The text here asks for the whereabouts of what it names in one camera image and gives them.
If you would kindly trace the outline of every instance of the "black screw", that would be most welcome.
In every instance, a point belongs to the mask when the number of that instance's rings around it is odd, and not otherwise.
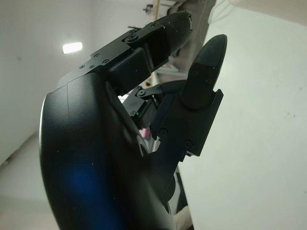
[[[145,90],[140,90],[140,91],[138,91],[138,93],[137,93],[137,95],[138,95],[139,97],[144,96],[145,94],[146,94]]]
[[[138,39],[138,36],[136,34],[130,35],[127,37],[126,42],[133,42]]]
[[[109,59],[106,59],[102,62],[103,65],[105,65],[106,63],[108,63],[110,60]]]
[[[165,128],[162,128],[162,129],[160,129],[160,135],[165,135],[165,134],[167,134],[167,129],[165,129]]]
[[[193,144],[192,144],[191,141],[186,140],[186,141],[184,142],[184,147],[187,148],[187,149],[191,149],[191,148],[193,148]]]

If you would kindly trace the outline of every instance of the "ceiling light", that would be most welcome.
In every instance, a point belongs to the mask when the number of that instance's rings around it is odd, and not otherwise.
[[[72,52],[76,52],[82,50],[82,42],[75,42],[63,45],[63,53],[69,54]]]

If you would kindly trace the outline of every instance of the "white wall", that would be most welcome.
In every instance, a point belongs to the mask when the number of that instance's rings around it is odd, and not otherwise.
[[[91,38],[89,0],[0,2],[0,164],[37,130],[46,93],[88,59]],[[64,55],[71,41],[83,50]]]
[[[224,1],[224,98],[199,158],[180,165],[195,230],[307,229],[307,30]]]
[[[0,229],[58,230],[43,186],[33,138],[8,165],[0,167]]]

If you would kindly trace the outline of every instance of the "white surface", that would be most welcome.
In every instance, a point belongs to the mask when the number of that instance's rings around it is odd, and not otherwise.
[[[307,25],[305,0],[229,0],[233,5]]]
[[[58,230],[43,186],[38,141],[0,167],[0,229]]]
[[[307,30],[228,4],[206,38],[228,36],[224,98],[180,164],[195,230],[306,230]]]

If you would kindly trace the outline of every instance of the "robotic hand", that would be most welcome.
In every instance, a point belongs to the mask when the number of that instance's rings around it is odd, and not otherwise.
[[[221,103],[213,91],[226,36],[199,52],[188,79],[138,86],[191,34],[179,12],[131,30],[64,76],[43,104],[40,159],[61,230],[174,230],[167,202],[185,156],[200,156]],[[135,88],[124,104],[118,99]],[[161,144],[149,153],[139,129]]]

